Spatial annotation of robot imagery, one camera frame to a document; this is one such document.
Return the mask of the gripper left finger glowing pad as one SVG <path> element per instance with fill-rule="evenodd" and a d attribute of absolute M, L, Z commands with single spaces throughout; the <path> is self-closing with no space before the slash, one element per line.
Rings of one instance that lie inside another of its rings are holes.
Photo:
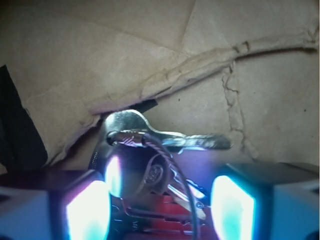
<path fill-rule="evenodd" d="M 2 240 L 105 240 L 110 196 L 95 170 L 38 170 L 0 176 Z"/>

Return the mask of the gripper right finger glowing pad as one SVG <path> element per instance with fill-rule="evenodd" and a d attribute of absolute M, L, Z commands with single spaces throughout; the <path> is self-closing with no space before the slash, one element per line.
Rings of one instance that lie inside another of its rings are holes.
<path fill-rule="evenodd" d="M 320 169 L 309 163 L 228 163 L 212 183 L 221 240 L 317 240 Z"/>

